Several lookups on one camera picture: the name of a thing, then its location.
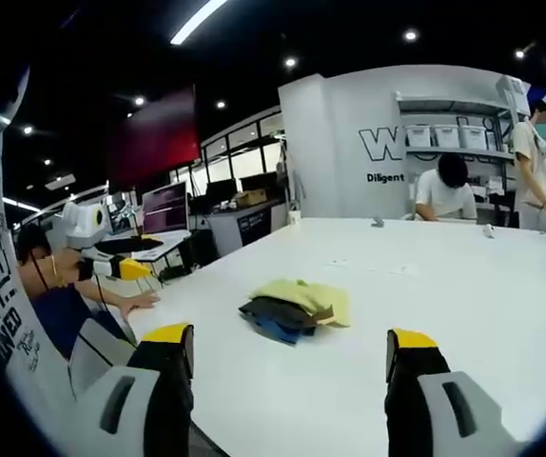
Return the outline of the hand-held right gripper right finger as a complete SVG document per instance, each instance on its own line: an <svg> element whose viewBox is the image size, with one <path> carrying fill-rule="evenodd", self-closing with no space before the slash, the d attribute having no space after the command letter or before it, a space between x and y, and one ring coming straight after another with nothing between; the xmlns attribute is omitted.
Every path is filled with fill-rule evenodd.
<svg viewBox="0 0 546 457"><path fill-rule="evenodd" d="M500 405L438 344L412 330L387 332L384 400L390 456L517 456Z"/></svg>

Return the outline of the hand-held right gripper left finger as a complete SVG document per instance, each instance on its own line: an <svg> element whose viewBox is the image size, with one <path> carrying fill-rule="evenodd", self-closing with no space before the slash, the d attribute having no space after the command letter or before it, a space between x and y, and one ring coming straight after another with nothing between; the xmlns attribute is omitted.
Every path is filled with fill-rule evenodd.
<svg viewBox="0 0 546 457"><path fill-rule="evenodd" d="M186 456L193 409L194 327L156 328L132 345L95 322L69 362L76 405L67 456Z"/></svg>

